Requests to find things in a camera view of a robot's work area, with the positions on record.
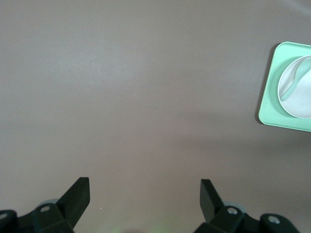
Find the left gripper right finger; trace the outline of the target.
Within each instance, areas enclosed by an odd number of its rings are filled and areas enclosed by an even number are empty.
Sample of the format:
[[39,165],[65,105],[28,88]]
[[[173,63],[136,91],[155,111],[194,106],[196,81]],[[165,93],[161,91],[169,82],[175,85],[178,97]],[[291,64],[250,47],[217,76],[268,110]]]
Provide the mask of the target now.
[[200,207],[205,218],[196,233],[299,233],[287,218],[263,214],[259,220],[233,205],[225,205],[211,180],[200,183]]

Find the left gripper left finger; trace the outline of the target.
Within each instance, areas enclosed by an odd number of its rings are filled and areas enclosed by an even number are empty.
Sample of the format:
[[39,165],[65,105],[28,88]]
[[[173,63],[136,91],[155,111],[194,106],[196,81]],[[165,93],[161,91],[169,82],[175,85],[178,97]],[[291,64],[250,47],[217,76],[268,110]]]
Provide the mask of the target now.
[[72,233],[90,203],[89,178],[80,177],[64,195],[46,201],[26,215],[14,210],[0,211],[2,233]]

